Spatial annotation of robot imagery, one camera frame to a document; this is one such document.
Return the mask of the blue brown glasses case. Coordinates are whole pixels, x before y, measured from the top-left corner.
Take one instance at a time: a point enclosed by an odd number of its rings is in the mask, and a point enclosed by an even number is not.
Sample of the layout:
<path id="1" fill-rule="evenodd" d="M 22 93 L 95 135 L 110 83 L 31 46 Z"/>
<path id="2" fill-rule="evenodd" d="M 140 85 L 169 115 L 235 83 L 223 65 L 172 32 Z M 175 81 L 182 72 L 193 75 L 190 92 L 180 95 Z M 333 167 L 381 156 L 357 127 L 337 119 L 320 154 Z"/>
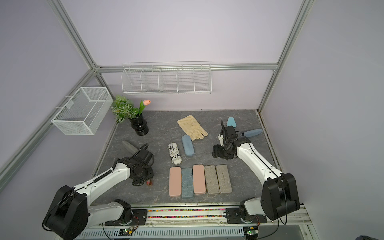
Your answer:
<path id="1" fill-rule="evenodd" d="M 262 129 L 254 129 L 244 132 L 244 136 L 247 138 L 255 137 L 263 133 Z"/>

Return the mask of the grey case red glasses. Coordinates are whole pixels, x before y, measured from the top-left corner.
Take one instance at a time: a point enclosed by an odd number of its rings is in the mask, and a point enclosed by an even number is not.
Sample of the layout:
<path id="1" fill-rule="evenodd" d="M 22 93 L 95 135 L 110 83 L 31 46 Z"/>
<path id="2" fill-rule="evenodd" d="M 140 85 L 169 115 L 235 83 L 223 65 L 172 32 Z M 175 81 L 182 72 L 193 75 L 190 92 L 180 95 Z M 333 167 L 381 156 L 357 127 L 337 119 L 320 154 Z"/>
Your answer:
<path id="1" fill-rule="evenodd" d="M 216 172 L 221 194 L 230 194 L 233 192 L 230 181 L 230 175 L 227 165 L 217 165 Z"/>

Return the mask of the green glasses case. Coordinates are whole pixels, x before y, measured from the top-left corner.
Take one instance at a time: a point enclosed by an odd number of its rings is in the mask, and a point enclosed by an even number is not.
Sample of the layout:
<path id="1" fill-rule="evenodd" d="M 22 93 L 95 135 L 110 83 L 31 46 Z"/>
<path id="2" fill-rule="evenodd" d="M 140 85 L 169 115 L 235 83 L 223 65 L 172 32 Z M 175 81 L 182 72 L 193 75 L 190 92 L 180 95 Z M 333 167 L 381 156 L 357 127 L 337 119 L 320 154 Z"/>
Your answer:
<path id="1" fill-rule="evenodd" d="M 204 166 L 205 182 L 208 195 L 217 195 L 220 193 L 220 186 L 215 166 Z"/>

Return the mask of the beige case brown sunglasses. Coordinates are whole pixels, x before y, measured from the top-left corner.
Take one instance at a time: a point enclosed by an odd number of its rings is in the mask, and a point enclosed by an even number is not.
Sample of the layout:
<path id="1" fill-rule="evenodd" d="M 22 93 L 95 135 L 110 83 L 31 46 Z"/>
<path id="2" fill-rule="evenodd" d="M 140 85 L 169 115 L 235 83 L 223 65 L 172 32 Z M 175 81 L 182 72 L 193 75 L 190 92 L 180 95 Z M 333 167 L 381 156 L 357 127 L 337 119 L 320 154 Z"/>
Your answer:
<path id="1" fill-rule="evenodd" d="M 179 165 L 182 163 L 182 157 L 180 155 L 179 148 L 176 143 L 170 143 L 168 145 L 169 154 L 171 161 L 174 165 Z"/>

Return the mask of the case with white sunglasses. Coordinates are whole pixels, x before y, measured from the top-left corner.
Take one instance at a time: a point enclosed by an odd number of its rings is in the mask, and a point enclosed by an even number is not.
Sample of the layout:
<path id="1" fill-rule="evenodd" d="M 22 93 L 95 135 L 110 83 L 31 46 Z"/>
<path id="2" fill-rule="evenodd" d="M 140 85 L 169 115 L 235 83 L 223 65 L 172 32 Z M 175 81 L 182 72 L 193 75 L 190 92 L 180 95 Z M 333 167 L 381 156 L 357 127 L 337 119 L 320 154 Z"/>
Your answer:
<path id="1" fill-rule="evenodd" d="M 192 157 L 195 154 L 194 146 L 189 135 L 182 136 L 184 152 L 187 157 Z"/>

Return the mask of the pink glasses case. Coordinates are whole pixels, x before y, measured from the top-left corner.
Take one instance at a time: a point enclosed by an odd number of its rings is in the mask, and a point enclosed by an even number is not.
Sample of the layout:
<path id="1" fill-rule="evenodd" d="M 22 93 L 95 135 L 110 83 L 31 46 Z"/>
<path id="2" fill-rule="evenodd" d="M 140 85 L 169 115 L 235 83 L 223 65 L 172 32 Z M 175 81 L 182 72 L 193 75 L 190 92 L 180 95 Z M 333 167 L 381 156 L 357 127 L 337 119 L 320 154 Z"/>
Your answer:
<path id="1" fill-rule="evenodd" d="M 195 195 L 206 193 L 205 169 L 203 165 L 193 165 L 193 185 Z"/>

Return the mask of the teal grey case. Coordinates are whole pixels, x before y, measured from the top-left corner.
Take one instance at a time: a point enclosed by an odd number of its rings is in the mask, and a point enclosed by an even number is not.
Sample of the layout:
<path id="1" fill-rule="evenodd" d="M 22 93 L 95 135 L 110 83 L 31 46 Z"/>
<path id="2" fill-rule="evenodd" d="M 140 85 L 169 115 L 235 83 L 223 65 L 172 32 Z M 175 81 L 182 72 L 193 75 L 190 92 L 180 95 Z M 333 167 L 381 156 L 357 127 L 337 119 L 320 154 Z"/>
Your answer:
<path id="1" fill-rule="evenodd" d="M 192 198 L 194 196 L 194 185 L 193 185 L 193 169 L 184 168 L 182 169 L 182 198 Z"/>

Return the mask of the beige case black glasses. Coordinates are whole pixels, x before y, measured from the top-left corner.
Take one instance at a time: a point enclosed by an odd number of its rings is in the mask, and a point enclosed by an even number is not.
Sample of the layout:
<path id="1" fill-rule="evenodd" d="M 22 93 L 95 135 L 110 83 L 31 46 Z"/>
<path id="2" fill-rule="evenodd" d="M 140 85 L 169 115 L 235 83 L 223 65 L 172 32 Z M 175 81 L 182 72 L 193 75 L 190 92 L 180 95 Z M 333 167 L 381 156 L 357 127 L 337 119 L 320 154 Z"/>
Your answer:
<path id="1" fill-rule="evenodd" d="M 147 180 L 146 184 L 147 184 L 148 187 L 151 187 L 153 185 L 153 179 Z"/>

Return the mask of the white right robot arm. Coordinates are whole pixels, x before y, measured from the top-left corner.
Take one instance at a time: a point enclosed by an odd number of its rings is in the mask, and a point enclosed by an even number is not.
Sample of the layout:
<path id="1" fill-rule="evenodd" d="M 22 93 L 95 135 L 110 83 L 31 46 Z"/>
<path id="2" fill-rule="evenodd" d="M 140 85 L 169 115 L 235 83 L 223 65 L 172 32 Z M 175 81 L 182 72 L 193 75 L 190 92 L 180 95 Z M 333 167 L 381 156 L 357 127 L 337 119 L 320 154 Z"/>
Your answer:
<path id="1" fill-rule="evenodd" d="M 254 147 L 251 141 L 232 126 L 221 122 L 218 135 L 220 143 L 213 147 L 213 157 L 226 160 L 239 158 L 256 175 L 263 186 L 260 198 L 250 198 L 240 203 L 239 218 L 251 223 L 259 215 L 274 221 L 300 209 L 299 193 L 295 177 L 283 173 L 270 164 Z"/>

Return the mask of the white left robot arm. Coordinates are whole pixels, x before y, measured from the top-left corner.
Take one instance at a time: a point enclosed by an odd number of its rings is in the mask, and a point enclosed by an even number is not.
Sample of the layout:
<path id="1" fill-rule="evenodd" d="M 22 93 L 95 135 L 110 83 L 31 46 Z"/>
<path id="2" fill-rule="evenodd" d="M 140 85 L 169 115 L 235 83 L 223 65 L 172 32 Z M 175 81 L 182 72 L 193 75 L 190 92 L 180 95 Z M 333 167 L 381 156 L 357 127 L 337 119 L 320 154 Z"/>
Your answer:
<path id="1" fill-rule="evenodd" d="M 148 146 L 142 145 L 131 157 L 116 158 L 111 168 L 82 184 L 58 189 L 42 221 L 42 228 L 64 240 L 73 240 L 90 227 L 113 221 L 122 226 L 132 225 L 129 232 L 133 233 L 144 224 L 145 217 L 136 215 L 129 203 L 120 199 L 103 205 L 93 203 L 127 179 L 131 179 L 135 187 L 152 181 L 155 157 L 148 151 Z"/>

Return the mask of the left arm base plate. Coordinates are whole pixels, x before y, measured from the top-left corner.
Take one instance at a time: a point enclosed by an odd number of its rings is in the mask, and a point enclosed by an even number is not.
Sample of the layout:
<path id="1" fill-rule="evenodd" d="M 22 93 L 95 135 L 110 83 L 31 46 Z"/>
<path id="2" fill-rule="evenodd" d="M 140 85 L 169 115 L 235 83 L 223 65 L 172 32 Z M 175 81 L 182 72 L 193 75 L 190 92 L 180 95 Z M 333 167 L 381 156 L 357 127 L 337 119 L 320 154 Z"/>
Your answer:
<path id="1" fill-rule="evenodd" d="M 106 226 L 144 226 L 148 215 L 147 209 L 131 209 L 115 221 L 105 222 Z"/>

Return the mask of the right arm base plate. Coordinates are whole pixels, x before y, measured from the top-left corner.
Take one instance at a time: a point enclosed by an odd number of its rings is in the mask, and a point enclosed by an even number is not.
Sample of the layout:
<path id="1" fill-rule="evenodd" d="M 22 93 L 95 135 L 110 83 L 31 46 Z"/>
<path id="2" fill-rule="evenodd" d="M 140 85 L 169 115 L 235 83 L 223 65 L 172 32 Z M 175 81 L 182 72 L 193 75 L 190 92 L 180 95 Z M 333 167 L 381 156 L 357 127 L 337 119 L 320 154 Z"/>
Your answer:
<path id="1" fill-rule="evenodd" d="M 223 212 L 228 224 L 265 224 L 267 217 L 264 215 L 247 216 L 246 212 L 242 213 L 239 208 L 226 208 Z"/>

